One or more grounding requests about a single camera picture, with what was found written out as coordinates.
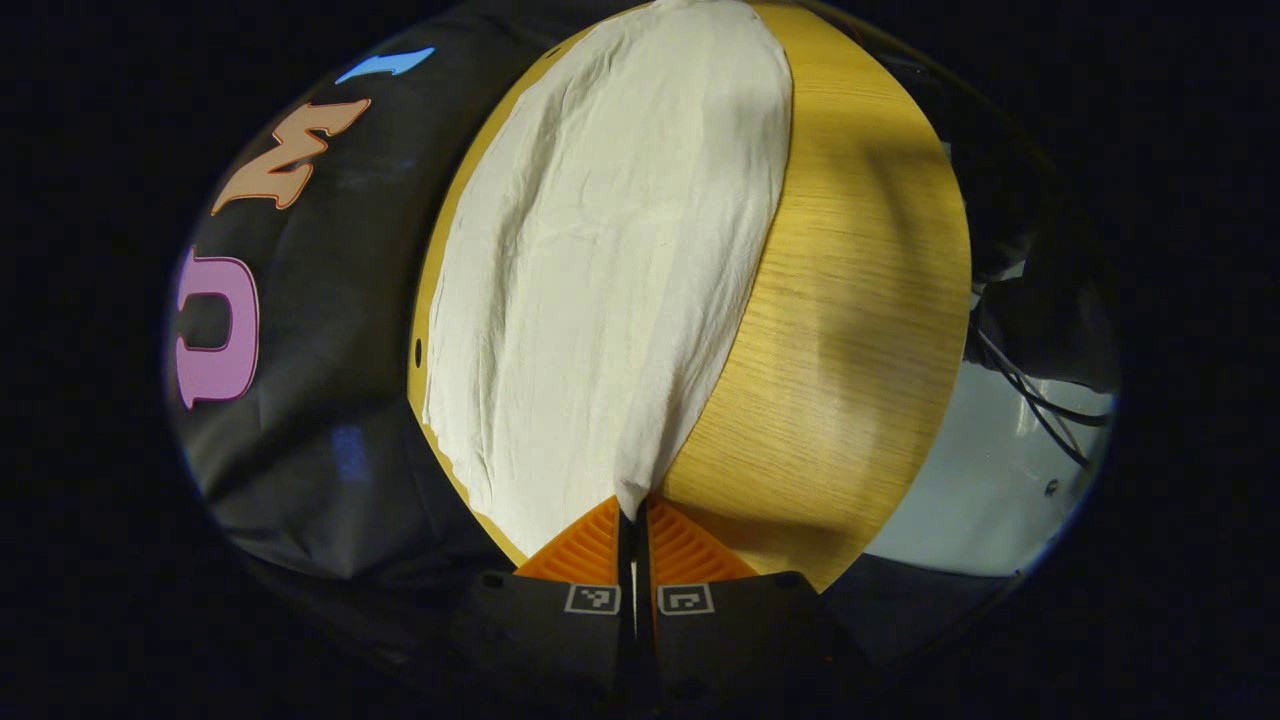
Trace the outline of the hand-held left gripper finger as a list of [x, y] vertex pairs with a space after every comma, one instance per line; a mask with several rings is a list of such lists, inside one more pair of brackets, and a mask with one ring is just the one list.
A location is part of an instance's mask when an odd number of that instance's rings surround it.
[[634, 639], [632, 538], [608, 498], [512, 571], [483, 571], [451, 620], [451, 648], [483, 698], [517, 714], [611, 714]]
[[759, 573], [675, 503], [637, 527], [640, 628], [662, 714], [858, 714], [861, 648], [799, 571]]

